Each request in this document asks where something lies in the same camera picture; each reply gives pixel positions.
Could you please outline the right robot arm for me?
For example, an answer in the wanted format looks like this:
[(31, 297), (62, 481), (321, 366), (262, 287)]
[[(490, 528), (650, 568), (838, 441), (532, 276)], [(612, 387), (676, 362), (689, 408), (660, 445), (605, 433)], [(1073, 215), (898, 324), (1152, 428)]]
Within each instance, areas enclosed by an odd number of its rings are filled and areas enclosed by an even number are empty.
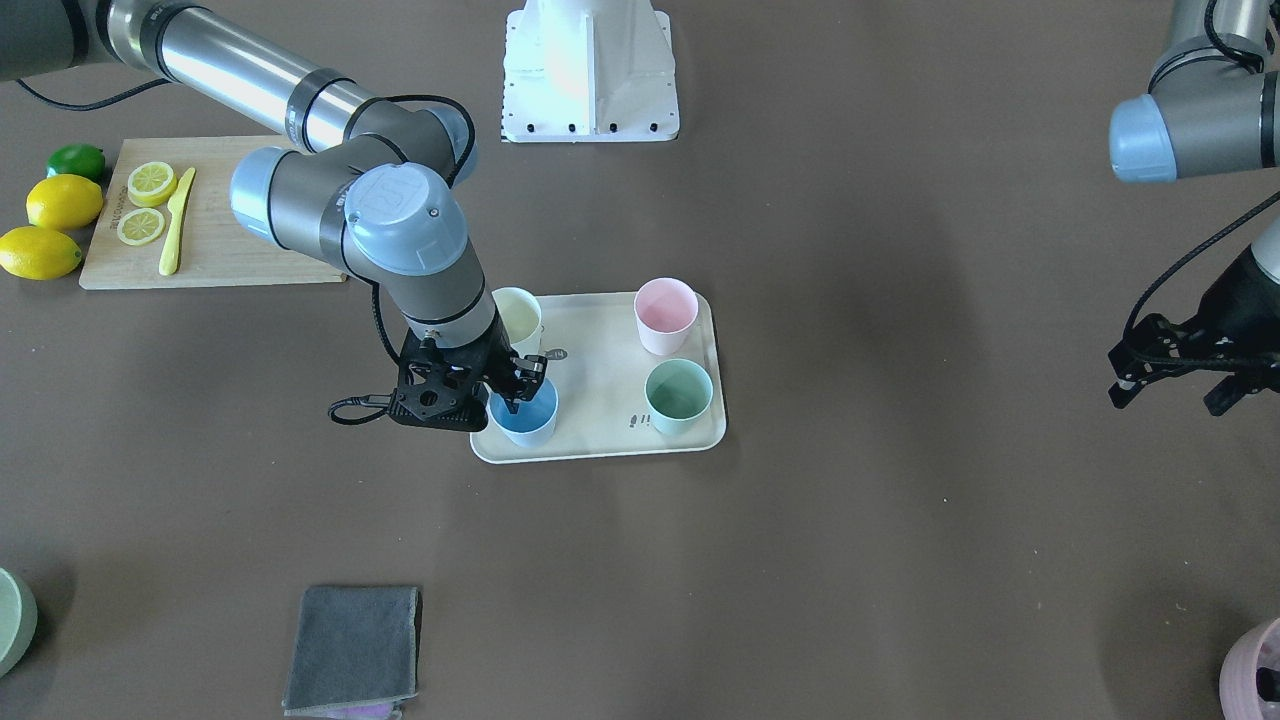
[[(524, 142), (672, 138), (675, 56), (646, 1), (530, 1), (509, 18), (504, 108)], [(1277, 165), (1277, 72), (1266, 67), (1275, 1), (1179, 1), (1148, 88), (1108, 131), (1130, 183)], [(547, 395), (547, 363), (517, 350), (486, 291), (452, 190), (474, 150), (448, 97), (381, 97), (192, 1), (5, 1), (3, 78), (99, 61), (151, 72), (283, 133), (232, 177), (237, 220), (280, 249), (387, 291), (408, 323), (390, 348), (397, 387), (358, 397), (374, 416), (480, 430), (488, 400), (516, 413)]]

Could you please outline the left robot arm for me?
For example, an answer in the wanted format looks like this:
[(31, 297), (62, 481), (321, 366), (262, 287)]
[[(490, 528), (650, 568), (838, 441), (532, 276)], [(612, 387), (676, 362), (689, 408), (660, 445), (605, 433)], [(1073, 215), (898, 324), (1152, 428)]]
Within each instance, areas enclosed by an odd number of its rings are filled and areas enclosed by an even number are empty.
[[(1147, 90), (1111, 117), (1114, 174), (1128, 183), (1275, 168), (1279, 158), (1277, 4), (1179, 1)], [(1144, 387), (1217, 372), (1215, 416), (1279, 384), (1279, 251), (1271, 225), (1210, 286), (1185, 322), (1134, 307), (1108, 361), (1108, 397), (1128, 406)]]

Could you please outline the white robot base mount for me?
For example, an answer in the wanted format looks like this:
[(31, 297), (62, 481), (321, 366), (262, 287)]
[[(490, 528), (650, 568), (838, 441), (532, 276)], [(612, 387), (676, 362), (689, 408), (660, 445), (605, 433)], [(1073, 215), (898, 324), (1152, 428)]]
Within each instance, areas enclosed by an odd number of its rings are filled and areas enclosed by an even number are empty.
[(526, 1), (506, 18), (503, 69), (506, 142), (678, 137), (671, 18), (649, 1)]

